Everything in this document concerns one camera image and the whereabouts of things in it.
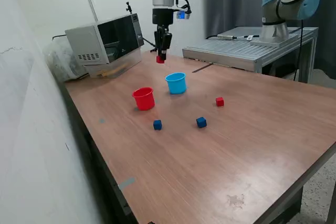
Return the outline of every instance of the red cup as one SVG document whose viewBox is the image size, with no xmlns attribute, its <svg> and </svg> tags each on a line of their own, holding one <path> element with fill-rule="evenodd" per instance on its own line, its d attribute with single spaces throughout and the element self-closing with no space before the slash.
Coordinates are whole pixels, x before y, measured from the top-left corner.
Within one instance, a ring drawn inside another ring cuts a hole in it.
<svg viewBox="0 0 336 224">
<path fill-rule="evenodd" d="M 140 88 L 132 94 L 136 104 L 141 111 L 150 110 L 155 106 L 153 89 L 150 87 Z"/>
</svg>

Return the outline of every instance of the floor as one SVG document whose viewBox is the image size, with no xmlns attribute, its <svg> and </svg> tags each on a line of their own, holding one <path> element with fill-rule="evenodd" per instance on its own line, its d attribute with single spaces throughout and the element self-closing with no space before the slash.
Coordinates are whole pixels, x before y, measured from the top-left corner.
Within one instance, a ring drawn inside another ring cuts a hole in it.
<svg viewBox="0 0 336 224">
<path fill-rule="evenodd" d="M 313 73 L 312 84 L 336 89 L 336 80 L 330 79 L 322 70 Z M 301 213 L 290 224 L 324 224 L 336 180 L 336 154 L 304 186 Z"/>
</svg>

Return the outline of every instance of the blue block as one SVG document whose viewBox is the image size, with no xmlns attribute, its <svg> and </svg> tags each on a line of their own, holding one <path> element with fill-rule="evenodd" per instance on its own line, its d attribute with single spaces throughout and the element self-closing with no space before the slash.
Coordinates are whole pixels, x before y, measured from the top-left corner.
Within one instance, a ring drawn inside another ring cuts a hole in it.
<svg viewBox="0 0 336 224">
<path fill-rule="evenodd" d="M 162 129 L 162 122 L 161 120 L 155 120 L 153 123 L 154 129 L 159 131 Z"/>
<path fill-rule="evenodd" d="M 198 119 L 196 119 L 196 122 L 197 122 L 197 126 L 199 128 L 206 127 L 206 120 L 205 120 L 205 118 L 198 118 Z"/>
</svg>

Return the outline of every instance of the blue cup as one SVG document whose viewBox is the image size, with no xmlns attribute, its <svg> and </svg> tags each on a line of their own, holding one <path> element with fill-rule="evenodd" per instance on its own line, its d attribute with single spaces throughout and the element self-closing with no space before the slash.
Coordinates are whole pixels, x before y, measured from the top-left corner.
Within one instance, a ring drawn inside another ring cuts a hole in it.
<svg viewBox="0 0 336 224">
<path fill-rule="evenodd" d="M 166 76 L 170 94 L 183 94 L 187 85 L 185 84 L 185 73 L 172 73 Z"/>
</svg>

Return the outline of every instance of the cable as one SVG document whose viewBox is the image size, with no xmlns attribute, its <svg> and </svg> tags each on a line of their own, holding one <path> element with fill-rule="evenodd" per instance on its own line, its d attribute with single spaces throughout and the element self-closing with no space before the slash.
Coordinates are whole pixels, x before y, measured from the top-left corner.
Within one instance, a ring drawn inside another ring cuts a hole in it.
<svg viewBox="0 0 336 224">
<path fill-rule="evenodd" d="M 300 64 L 300 58 L 301 58 L 301 50 L 302 50 L 302 38 L 303 38 L 303 20 L 301 20 L 301 39 L 300 39 L 300 49 L 299 49 L 299 57 L 295 65 L 295 75 L 294 75 L 294 81 L 296 79 L 296 74 L 298 73 L 299 64 Z"/>
<path fill-rule="evenodd" d="M 156 47 L 155 44 L 153 44 L 153 43 L 151 43 L 150 41 L 146 40 L 144 37 L 142 37 L 142 38 L 143 38 L 144 41 L 146 41 L 146 42 L 147 42 L 148 44 L 150 44 L 151 46 Z"/>
<path fill-rule="evenodd" d="M 54 40 L 55 38 L 58 38 L 58 37 L 64 37 L 64 36 L 67 36 L 66 34 L 63 34 L 63 35 L 56 35 L 56 36 L 53 36 L 52 40 Z"/>
<path fill-rule="evenodd" d="M 240 39 L 240 38 L 248 38 L 250 35 L 244 35 L 244 36 L 231 36 L 232 40 L 233 39 Z M 206 37 L 205 39 L 210 39 L 210 38 L 214 38 L 214 37 L 218 37 L 218 35 L 211 35 L 211 36 L 208 36 Z M 252 35 L 253 38 L 259 38 L 260 36 L 259 35 Z"/>
<path fill-rule="evenodd" d="M 217 35 L 210 35 L 210 36 L 206 37 L 205 39 L 210 39 L 210 38 L 214 38 L 214 37 L 217 37 Z"/>
</svg>

